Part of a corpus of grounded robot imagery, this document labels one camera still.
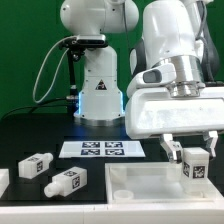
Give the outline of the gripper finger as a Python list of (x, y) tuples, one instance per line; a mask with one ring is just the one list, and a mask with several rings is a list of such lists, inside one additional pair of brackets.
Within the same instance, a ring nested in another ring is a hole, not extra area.
[(216, 131), (205, 131), (203, 139), (206, 142), (205, 150), (209, 153), (211, 159), (216, 157), (216, 144), (218, 141), (218, 133)]
[(179, 164), (182, 162), (182, 146), (173, 139), (172, 134), (162, 134), (160, 136), (160, 145), (165, 150), (170, 163)]

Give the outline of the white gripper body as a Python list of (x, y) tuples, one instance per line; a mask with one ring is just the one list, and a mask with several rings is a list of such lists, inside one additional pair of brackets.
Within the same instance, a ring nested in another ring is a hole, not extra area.
[(181, 98), (171, 98), (166, 88), (139, 89), (126, 105), (125, 127), (132, 139), (224, 131), (224, 87)]

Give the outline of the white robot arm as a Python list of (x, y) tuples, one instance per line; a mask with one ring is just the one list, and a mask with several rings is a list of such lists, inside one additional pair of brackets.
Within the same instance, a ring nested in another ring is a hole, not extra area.
[[(206, 24), (211, 0), (155, 0), (139, 10), (133, 0), (64, 0), (60, 17), (69, 47), (85, 61), (84, 85), (74, 118), (90, 125), (125, 120), (132, 139), (157, 137), (168, 158), (181, 162), (177, 137), (200, 134), (209, 154), (224, 132), (224, 84), (213, 74), (218, 56)], [(129, 100), (119, 98), (116, 53), (108, 33), (143, 25), (130, 52)]]

